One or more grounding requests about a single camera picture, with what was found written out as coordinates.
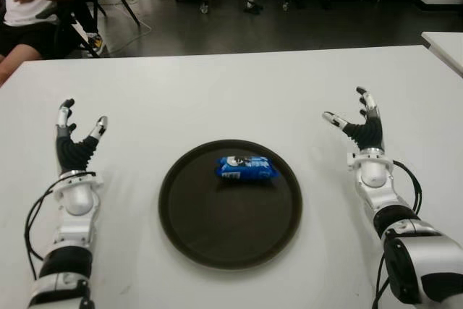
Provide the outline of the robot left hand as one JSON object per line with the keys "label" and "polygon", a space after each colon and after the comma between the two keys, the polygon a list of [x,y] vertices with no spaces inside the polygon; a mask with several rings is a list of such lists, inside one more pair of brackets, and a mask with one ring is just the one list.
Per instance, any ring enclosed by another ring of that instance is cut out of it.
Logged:
{"label": "robot left hand", "polygon": [[55,149],[60,175],[73,171],[84,172],[108,128],[108,117],[102,116],[97,120],[90,134],[76,143],[71,135],[77,125],[68,124],[74,104],[73,98],[65,100],[59,107],[56,121]]}

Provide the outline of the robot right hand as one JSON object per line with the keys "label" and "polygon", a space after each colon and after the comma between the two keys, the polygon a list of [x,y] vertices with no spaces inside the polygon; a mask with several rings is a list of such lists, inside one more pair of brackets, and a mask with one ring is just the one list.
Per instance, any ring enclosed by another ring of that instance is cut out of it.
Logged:
{"label": "robot right hand", "polygon": [[360,103],[364,106],[360,109],[360,114],[365,119],[363,124],[348,122],[330,111],[323,112],[322,117],[353,140],[361,151],[368,148],[384,151],[383,127],[378,105],[366,89],[357,87],[356,91],[360,94]]}

